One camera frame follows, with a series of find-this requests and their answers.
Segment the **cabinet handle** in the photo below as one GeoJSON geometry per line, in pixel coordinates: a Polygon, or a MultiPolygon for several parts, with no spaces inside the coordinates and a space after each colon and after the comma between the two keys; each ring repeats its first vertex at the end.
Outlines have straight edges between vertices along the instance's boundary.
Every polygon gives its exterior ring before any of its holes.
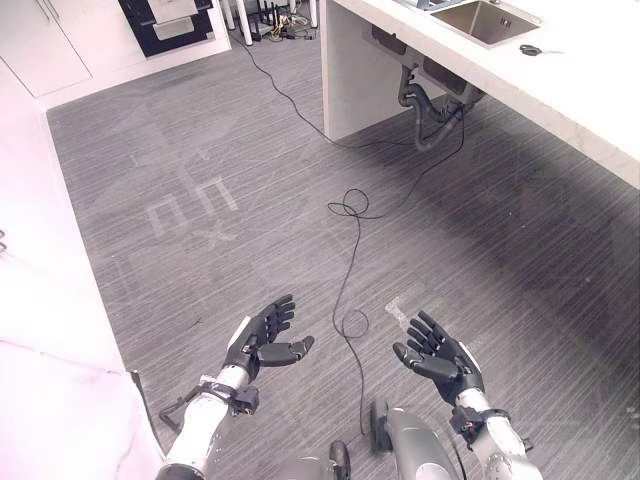
{"type": "Polygon", "coordinates": [[[40,4],[40,2],[38,0],[33,0],[33,1],[38,4],[38,6],[40,7],[40,10],[42,10],[42,13],[44,14],[44,16],[47,17],[47,22],[50,22],[51,21],[51,17],[47,13],[47,11],[44,9],[44,7],[40,4]]]}
{"type": "Polygon", "coordinates": [[[56,10],[56,7],[53,6],[53,2],[51,0],[45,0],[45,2],[47,2],[49,4],[49,6],[51,7],[51,11],[56,16],[56,20],[60,20],[60,14],[56,10]]]}

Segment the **scissors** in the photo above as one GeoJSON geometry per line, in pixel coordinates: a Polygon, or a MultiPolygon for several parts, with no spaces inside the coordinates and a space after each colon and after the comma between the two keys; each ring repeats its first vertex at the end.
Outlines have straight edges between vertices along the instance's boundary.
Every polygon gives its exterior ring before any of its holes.
{"type": "Polygon", "coordinates": [[[536,55],[540,55],[541,53],[563,53],[556,50],[540,50],[538,47],[526,44],[520,45],[520,51],[525,55],[529,55],[530,57],[535,57],[536,55]]]}

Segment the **sink drain pipe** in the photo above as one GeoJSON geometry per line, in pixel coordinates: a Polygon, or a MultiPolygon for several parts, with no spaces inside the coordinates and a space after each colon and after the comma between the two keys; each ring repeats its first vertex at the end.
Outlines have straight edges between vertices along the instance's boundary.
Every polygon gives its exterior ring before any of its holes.
{"type": "Polygon", "coordinates": [[[418,151],[427,152],[439,145],[453,131],[458,122],[462,120],[463,114],[471,110],[477,100],[470,104],[463,104],[449,97],[446,104],[447,108],[441,111],[437,110],[422,86],[417,83],[411,83],[411,80],[413,80],[412,71],[412,68],[402,65],[398,102],[403,107],[411,107],[415,110],[415,145],[418,151]],[[438,129],[437,135],[428,139],[424,137],[423,132],[424,121],[427,117],[444,124],[438,129]]]}

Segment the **gray floor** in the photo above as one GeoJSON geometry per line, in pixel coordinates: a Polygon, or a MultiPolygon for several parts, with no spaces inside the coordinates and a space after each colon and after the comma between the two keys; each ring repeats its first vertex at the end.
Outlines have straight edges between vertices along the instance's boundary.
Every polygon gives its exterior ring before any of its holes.
{"type": "MultiPolygon", "coordinates": [[[[319,40],[252,52],[321,125],[319,40]]],[[[355,479],[393,478],[393,460],[359,436],[358,371],[331,327],[356,226],[326,204],[358,187],[372,214],[386,211],[458,138],[431,155],[336,148],[237,45],[49,121],[124,361],[154,414],[215,374],[241,318],[276,296],[298,303],[287,338],[317,338],[304,362],[261,373],[261,408],[237,421],[213,478],[270,478],[286,456],[334,438],[349,441],[355,479]]],[[[408,139],[412,122],[407,112],[349,141],[408,139]]],[[[489,98],[465,138],[406,205],[363,225],[340,315],[371,320],[354,342],[367,402],[387,396],[434,425],[447,416],[390,350],[404,315],[423,308],[470,346],[545,478],[640,478],[638,192],[489,98]]]]}

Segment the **power cord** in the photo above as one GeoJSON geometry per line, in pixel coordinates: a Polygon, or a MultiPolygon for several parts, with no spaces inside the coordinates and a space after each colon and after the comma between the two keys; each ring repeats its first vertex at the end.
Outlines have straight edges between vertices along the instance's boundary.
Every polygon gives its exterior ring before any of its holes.
{"type": "Polygon", "coordinates": [[[247,48],[247,46],[244,43],[242,43],[241,41],[235,39],[231,35],[229,35],[229,38],[231,38],[234,42],[236,42],[238,45],[240,45],[242,48],[244,48],[245,52],[247,52],[249,54],[249,57],[251,57],[251,61],[253,62],[253,65],[258,70],[260,70],[262,73],[264,73],[267,77],[269,77],[269,80],[271,80],[271,85],[273,86],[273,89],[276,92],[278,92],[280,95],[282,95],[284,98],[289,100],[289,102],[291,102],[291,105],[293,106],[293,109],[295,110],[295,112],[298,115],[298,117],[300,117],[300,119],[302,119],[302,121],[304,121],[307,125],[309,125],[311,128],[313,128],[318,133],[318,135],[323,137],[329,143],[331,143],[333,145],[336,145],[338,147],[353,148],[353,149],[365,148],[365,147],[370,147],[372,145],[381,145],[381,144],[403,145],[403,146],[413,145],[413,142],[394,142],[392,140],[376,140],[376,141],[368,142],[368,143],[365,143],[365,144],[362,144],[362,145],[345,145],[345,144],[342,144],[342,143],[335,142],[335,141],[331,140],[329,137],[327,137],[324,134],[324,132],[322,130],[320,130],[318,127],[316,127],[310,120],[308,120],[304,115],[302,115],[300,113],[300,110],[298,110],[298,105],[296,105],[296,102],[293,100],[293,98],[291,98],[289,95],[287,95],[286,93],[284,93],[282,90],[280,90],[278,88],[278,86],[276,85],[275,80],[273,79],[273,76],[269,72],[267,72],[265,69],[260,67],[260,65],[257,64],[256,59],[253,56],[253,53],[251,53],[251,51],[247,48]]]}
{"type": "MultiPolygon", "coordinates": [[[[321,135],[329,143],[331,143],[333,145],[336,145],[338,147],[348,148],[348,149],[360,149],[360,148],[365,148],[365,147],[369,147],[369,146],[372,146],[372,145],[380,145],[380,144],[403,145],[403,146],[413,145],[413,143],[394,142],[394,141],[391,141],[391,140],[377,140],[377,141],[365,143],[365,144],[362,144],[362,145],[344,145],[342,143],[335,142],[335,141],[331,140],[329,137],[327,137],[324,134],[324,132],[322,132],[318,127],[316,127],[311,121],[309,121],[304,115],[302,115],[300,113],[300,110],[298,110],[298,106],[296,105],[296,102],[293,100],[293,98],[291,98],[289,95],[287,95],[286,93],[284,93],[282,90],[280,90],[278,88],[278,86],[275,83],[275,80],[274,80],[273,76],[269,72],[267,72],[266,70],[264,70],[262,67],[260,67],[257,64],[255,57],[253,56],[251,51],[246,47],[246,45],[244,45],[244,43],[236,40],[235,38],[233,38],[231,36],[230,36],[230,38],[232,38],[236,43],[238,43],[242,48],[244,48],[244,50],[247,52],[247,54],[249,54],[249,57],[251,58],[251,62],[253,63],[253,65],[259,71],[261,71],[263,74],[265,74],[267,77],[269,77],[269,79],[271,80],[271,85],[273,86],[273,89],[277,93],[279,93],[281,96],[283,96],[284,98],[289,100],[289,102],[293,106],[293,109],[295,110],[295,112],[298,115],[298,117],[300,117],[300,119],[302,119],[306,124],[308,124],[311,128],[313,128],[319,135],[321,135]]],[[[465,111],[464,111],[464,106],[460,106],[458,108],[458,110],[453,112],[453,115],[457,115],[458,113],[460,114],[460,117],[461,117],[461,122],[460,122],[461,123],[461,135],[460,135],[460,143],[459,143],[458,147],[454,151],[452,151],[451,153],[449,153],[448,155],[443,157],[441,160],[429,165],[422,172],[420,172],[418,177],[415,179],[415,181],[411,185],[411,188],[409,188],[409,190],[407,191],[406,195],[402,198],[400,203],[398,203],[396,206],[391,207],[389,210],[387,210],[386,212],[381,213],[379,215],[365,215],[367,213],[367,211],[369,210],[369,206],[370,206],[369,196],[363,190],[361,190],[359,188],[350,188],[349,190],[347,190],[344,193],[344,195],[342,196],[342,201],[341,202],[329,202],[327,204],[327,208],[329,209],[329,211],[332,214],[338,215],[338,216],[341,216],[341,217],[352,217],[352,218],[355,219],[356,226],[357,226],[356,241],[355,241],[355,243],[353,245],[353,250],[352,250],[352,253],[351,253],[351,258],[349,260],[349,266],[347,267],[347,272],[345,273],[344,278],[342,279],[342,283],[340,285],[340,290],[339,290],[338,296],[336,298],[336,303],[333,306],[333,310],[331,312],[331,323],[333,324],[333,328],[336,331],[336,333],[344,339],[344,341],[346,342],[347,346],[349,347],[349,350],[351,350],[351,353],[353,354],[353,358],[356,361],[356,364],[358,366],[358,370],[359,370],[359,373],[360,373],[360,405],[359,405],[358,426],[360,427],[360,434],[362,436],[366,435],[365,429],[364,429],[363,424],[362,424],[362,417],[363,417],[363,411],[364,411],[365,376],[364,376],[364,369],[362,367],[362,361],[360,360],[360,357],[358,356],[358,353],[356,352],[353,344],[351,343],[351,340],[362,338],[362,337],[364,337],[364,335],[366,335],[366,333],[369,331],[369,326],[370,326],[369,317],[362,310],[353,309],[353,310],[350,310],[349,312],[345,313],[342,316],[342,319],[340,321],[340,326],[338,326],[338,323],[336,321],[337,314],[338,314],[338,308],[340,307],[340,300],[342,300],[342,296],[343,296],[345,288],[347,286],[347,282],[349,280],[349,277],[351,276],[351,272],[353,271],[353,267],[354,267],[355,261],[356,261],[356,253],[358,252],[358,247],[360,246],[360,240],[362,239],[362,224],[361,224],[361,220],[380,220],[382,218],[385,218],[385,217],[389,216],[391,213],[393,213],[394,211],[396,211],[399,208],[401,208],[409,200],[409,198],[411,197],[411,194],[413,193],[413,191],[416,189],[416,187],[418,186],[420,181],[424,178],[424,176],[427,173],[431,172],[436,167],[442,165],[447,160],[449,160],[451,157],[456,155],[460,150],[462,150],[462,147],[464,146],[464,140],[465,140],[465,127],[464,127],[464,114],[465,114],[465,111]],[[351,204],[349,204],[347,202],[347,197],[350,194],[353,194],[353,193],[357,193],[357,194],[361,195],[361,197],[364,199],[364,206],[361,207],[360,210],[357,210],[355,207],[353,207],[351,204]],[[343,211],[340,212],[336,208],[342,208],[343,211]],[[353,313],[357,313],[362,318],[364,318],[365,327],[362,330],[362,332],[360,332],[358,334],[348,335],[344,330],[344,328],[345,328],[345,320],[349,317],[350,314],[353,314],[353,313]]],[[[444,127],[444,125],[445,124],[440,125],[435,131],[433,131],[432,133],[427,135],[427,137],[425,137],[425,139],[437,134],[444,127]]],[[[463,477],[464,480],[467,480],[467,473],[466,473],[466,470],[464,468],[464,464],[462,463],[462,459],[460,457],[460,453],[458,451],[458,448],[456,447],[456,445],[455,445],[455,443],[453,441],[451,433],[447,429],[445,429],[445,431],[448,434],[449,441],[451,442],[451,446],[453,447],[453,450],[455,452],[456,458],[457,458],[458,463],[460,465],[460,470],[462,472],[462,477],[463,477]]]]}
{"type": "Polygon", "coordinates": [[[411,185],[411,188],[409,189],[409,191],[407,192],[407,194],[404,196],[404,198],[402,199],[402,201],[400,201],[400,203],[392,208],[390,208],[389,210],[387,210],[386,212],[379,214],[379,215],[365,215],[367,213],[367,211],[369,210],[369,206],[370,206],[370,201],[369,201],[369,196],[363,191],[360,190],[359,188],[350,188],[349,190],[347,190],[345,192],[345,194],[342,196],[342,201],[341,202],[329,202],[327,204],[327,208],[329,209],[329,211],[331,213],[333,213],[334,215],[338,215],[340,217],[352,217],[355,219],[356,221],[356,226],[357,226],[357,235],[356,235],[356,241],[353,245],[353,250],[351,253],[351,259],[349,261],[349,266],[347,267],[347,272],[344,276],[344,278],[342,279],[342,284],[340,285],[340,290],[338,292],[338,297],[336,298],[336,303],[333,307],[333,311],[331,313],[331,322],[333,324],[333,328],[335,329],[335,331],[338,333],[338,335],[340,335],[342,338],[344,338],[345,342],[347,343],[347,346],[349,347],[349,349],[351,350],[351,353],[353,354],[353,357],[356,361],[356,364],[358,365],[358,370],[360,373],[360,414],[358,417],[358,424],[360,426],[360,433],[362,434],[362,436],[366,435],[364,427],[362,425],[362,414],[363,414],[363,410],[364,410],[364,386],[365,386],[365,377],[364,377],[364,369],[362,368],[362,362],[360,361],[360,357],[358,356],[355,348],[353,347],[353,344],[351,343],[351,340],[357,339],[357,338],[362,338],[367,331],[369,330],[369,317],[367,317],[366,313],[364,313],[362,310],[360,309],[355,309],[352,310],[348,313],[346,313],[341,320],[341,325],[340,327],[338,327],[338,324],[336,322],[336,316],[337,316],[337,312],[338,312],[338,307],[340,306],[340,300],[342,299],[342,295],[344,294],[345,288],[347,286],[347,281],[349,280],[349,277],[351,276],[351,272],[353,270],[353,266],[355,265],[355,261],[356,261],[356,253],[358,251],[358,246],[360,245],[360,240],[362,238],[362,223],[361,220],[380,220],[382,218],[385,218],[387,216],[389,216],[391,213],[393,213],[394,211],[398,210],[399,208],[401,208],[408,200],[409,197],[411,196],[411,194],[413,193],[413,191],[416,189],[416,187],[418,186],[418,184],[420,183],[420,181],[422,180],[422,178],[429,173],[430,171],[432,171],[433,169],[435,169],[436,167],[438,167],[439,165],[442,165],[444,162],[446,162],[447,160],[449,160],[451,157],[453,157],[456,153],[458,153],[462,147],[464,146],[464,109],[460,110],[461,112],[461,116],[462,116],[462,120],[461,120],[461,137],[460,137],[460,144],[458,145],[458,147],[452,151],[451,153],[449,153],[448,155],[446,155],[444,158],[442,158],[441,160],[435,162],[434,164],[430,165],[429,167],[425,168],[422,172],[420,172],[420,174],[418,175],[418,177],[416,178],[416,180],[413,182],[413,185],[411,185]],[[364,205],[362,207],[360,207],[360,209],[356,209],[352,204],[350,204],[348,202],[348,198],[350,195],[353,196],[353,194],[358,194],[364,201],[364,205]],[[344,322],[345,319],[349,316],[350,313],[358,313],[359,315],[362,316],[362,318],[365,319],[365,328],[364,330],[357,334],[357,335],[347,335],[344,331],[344,322]]]}

